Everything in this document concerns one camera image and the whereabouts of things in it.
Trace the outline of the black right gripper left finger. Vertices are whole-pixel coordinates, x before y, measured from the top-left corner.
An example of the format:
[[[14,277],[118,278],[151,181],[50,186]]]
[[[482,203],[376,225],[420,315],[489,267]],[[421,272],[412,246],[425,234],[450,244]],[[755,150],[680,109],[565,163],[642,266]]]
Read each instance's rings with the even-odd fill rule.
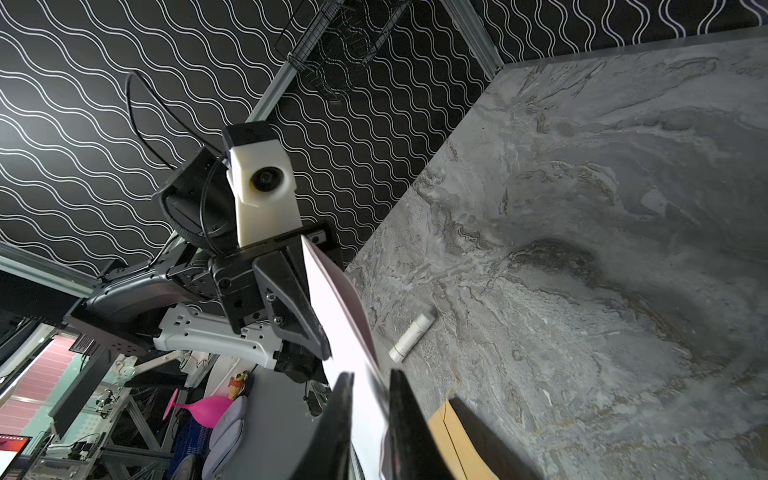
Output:
[[[294,469],[291,479],[348,478],[350,468],[354,374],[337,378],[331,398],[321,415],[307,451]]]

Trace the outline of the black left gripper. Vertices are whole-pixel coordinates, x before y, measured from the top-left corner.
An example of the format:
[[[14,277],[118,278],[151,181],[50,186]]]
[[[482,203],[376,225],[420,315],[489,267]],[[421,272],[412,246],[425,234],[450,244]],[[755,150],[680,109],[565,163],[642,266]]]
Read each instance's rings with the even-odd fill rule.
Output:
[[[234,333],[266,306],[276,335],[306,348],[320,360],[331,354],[328,337],[310,302],[300,237],[305,236],[339,262],[335,229],[320,221],[217,256],[211,275]]]

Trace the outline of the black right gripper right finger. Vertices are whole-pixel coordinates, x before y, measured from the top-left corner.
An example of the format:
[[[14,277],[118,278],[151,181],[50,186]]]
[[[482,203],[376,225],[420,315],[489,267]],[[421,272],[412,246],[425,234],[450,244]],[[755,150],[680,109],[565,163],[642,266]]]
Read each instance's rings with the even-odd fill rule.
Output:
[[[389,381],[387,447],[393,479],[453,479],[402,370]]]

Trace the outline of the white paper letter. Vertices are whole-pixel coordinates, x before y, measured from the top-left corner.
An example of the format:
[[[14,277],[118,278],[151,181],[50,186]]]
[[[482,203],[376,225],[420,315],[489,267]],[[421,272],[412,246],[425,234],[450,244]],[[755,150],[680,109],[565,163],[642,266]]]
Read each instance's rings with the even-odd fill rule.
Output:
[[[360,298],[344,271],[307,237],[302,237],[310,303],[330,346],[323,361],[329,381],[352,373],[351,442],[364,477],[385,477],[389,391]]]

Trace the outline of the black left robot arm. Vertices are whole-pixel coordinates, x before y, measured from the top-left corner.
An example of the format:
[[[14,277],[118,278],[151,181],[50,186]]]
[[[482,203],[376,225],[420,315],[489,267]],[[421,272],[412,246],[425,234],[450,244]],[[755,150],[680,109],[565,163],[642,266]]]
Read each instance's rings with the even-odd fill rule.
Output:
[[[331,256],[325,222],[303,225],[290,209],[258,215],[255,239],[240,245],[243,204],[209,150],[186,162],[156,192],[175,237],[153,260],[114,262],[66,322],[127,356],[192,350],[241,358],[297,383],[321,381],[330,345],[311,307],[302,240]]]

